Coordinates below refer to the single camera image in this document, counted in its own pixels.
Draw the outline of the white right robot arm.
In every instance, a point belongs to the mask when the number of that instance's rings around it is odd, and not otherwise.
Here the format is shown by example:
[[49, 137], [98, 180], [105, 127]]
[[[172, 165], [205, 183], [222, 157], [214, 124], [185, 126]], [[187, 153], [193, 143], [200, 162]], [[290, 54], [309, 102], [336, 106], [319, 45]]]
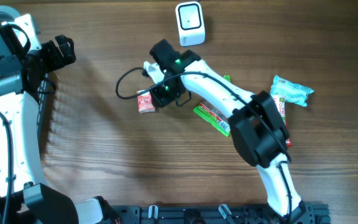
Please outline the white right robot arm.
[[150, 93], [156, 107], [178, 102], [184, 92], [196, 93], [227, 119], [238, 154], [259, 171], [270, 208], [287, 222], [300, 209], [288, 165], [289, 132], [272, 96], [254, 94], [216, 73], [199, 55], [177, 52], [163, 39], [150, 50], [154, 64], [146, 66], [155, 86]]

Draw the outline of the green instant noodle cup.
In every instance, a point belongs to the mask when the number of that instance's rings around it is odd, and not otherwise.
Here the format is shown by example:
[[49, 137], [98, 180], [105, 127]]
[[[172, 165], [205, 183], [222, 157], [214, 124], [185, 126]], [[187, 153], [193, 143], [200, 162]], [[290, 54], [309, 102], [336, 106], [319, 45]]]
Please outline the green instant noodle cup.
[[285, 99], [280, 95], [272, 95], [274, 103], [278, 109], [280, 116], [282, 117], [283, 121], [285, 121]]

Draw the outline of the light blue snack packet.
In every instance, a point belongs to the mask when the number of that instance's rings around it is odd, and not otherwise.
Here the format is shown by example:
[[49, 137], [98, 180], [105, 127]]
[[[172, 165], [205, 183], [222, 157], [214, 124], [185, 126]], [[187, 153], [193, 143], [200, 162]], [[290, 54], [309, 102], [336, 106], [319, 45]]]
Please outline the light blue snack packet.
[[286, 102], [306, 107], [307, 99], [314, 90], [298, 83], [292, 83], [278, 75], [273, 78], [273, 84], [270, 89], [271, 95], [284, 97]]

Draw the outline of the red coffee stick sachet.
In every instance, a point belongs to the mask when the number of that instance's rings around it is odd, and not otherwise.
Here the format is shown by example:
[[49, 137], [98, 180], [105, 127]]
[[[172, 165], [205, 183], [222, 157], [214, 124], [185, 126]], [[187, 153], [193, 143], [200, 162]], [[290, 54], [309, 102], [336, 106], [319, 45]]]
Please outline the red coffee stick sachet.
[[[282, 119], [283, 119], [283, 122], [285, 123], [286, 129], [288, 129], [285, 104], [282, 103], [282, 105], [283, 105]], [[292, 142], [291, 142], [291, 140], [290, 140], [290, 137], [287, 137], [287, 139], [286, 139], [286, 144], [287, 144], [288, 147], [292, 147], [293, 144], [292, 144]]]

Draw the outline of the green snack bag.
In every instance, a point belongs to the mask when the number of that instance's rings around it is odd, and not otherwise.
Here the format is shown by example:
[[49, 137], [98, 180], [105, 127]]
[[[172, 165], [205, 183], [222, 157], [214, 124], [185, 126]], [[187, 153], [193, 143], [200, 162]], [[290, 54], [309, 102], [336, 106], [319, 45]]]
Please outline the green snack bag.
[[216, 128], [225, 137], [230, 135], [228, 119], [210, 102], [202, 100], [193, 108], [193, 111], [206, 122]]

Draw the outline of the red snack packet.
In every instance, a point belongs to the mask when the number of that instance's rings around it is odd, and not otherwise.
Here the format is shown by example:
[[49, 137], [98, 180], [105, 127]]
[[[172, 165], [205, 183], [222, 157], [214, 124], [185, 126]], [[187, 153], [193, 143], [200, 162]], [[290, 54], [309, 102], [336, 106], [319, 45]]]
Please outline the red snack packet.
[[140, 114], [155, 112], [150, 92], [143, 93], [137, 97], [138, 110]]

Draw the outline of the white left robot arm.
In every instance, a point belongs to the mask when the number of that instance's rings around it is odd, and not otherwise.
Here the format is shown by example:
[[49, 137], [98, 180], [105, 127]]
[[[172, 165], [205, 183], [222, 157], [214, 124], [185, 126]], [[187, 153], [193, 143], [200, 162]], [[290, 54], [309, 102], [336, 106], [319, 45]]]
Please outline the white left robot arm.
[[0, 223], [100, 223], [96, 198], [75, 203], [49, 187], [40, 161], [39, 86], [76, 60], [73, 41], [40, 44], [0, 31]]

